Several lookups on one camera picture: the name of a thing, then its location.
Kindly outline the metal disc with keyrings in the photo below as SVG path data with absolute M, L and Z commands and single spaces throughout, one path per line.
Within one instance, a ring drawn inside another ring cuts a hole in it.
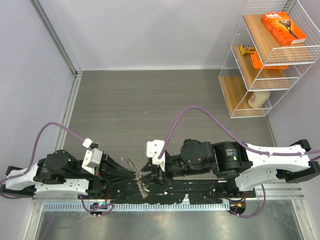
M 148 197 L 148 190 L 146 189 L 146 186 L 145 184 L 142 182 L 141 178 L 142 178 L 142 175 L 138 173 L 138 168 L 135 164 L 135 162 L 128 158 L 127 159 L 127 165 L 128 165 L 128 169 L 131 171 L 131 172 L 134 172 L 135 173 L 135 181 L 137 183 L 137 186 L 138 186 L 138 189 L 139 189 L 139 192 L 140 192 L 140 195 L 141 195 L 141 198 L 143 200 L 146 200 L 147 197 Z

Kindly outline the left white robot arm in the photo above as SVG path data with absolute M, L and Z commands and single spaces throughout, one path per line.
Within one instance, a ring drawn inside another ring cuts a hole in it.
M 136 173 L 117 162 L 103 150 L 88 149 L 83 159 L 66 150 L 48 154 L 29 170 L 9 166 L 0 193 L 10 198 L 73 197 L 102 199 L 116 184 L 130 182 Z

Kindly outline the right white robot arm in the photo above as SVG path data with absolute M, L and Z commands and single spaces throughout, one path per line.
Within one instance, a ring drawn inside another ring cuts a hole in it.
M 276 180 L 286 183 L 309 181 L 320 174 L 320 164 L 309 159 L 309 143 L 303 139 L 287 147 L 263 147 L 232 141 L 219 143 L 186 139 L 178 155 L 160 156 L 163 140 L 146 143 L 148 163 L 141 177 L 147 191 L 152 186 L 174 186 L 177 177 L 213 173 L 226 181 L 225 192 L 232 197 Z

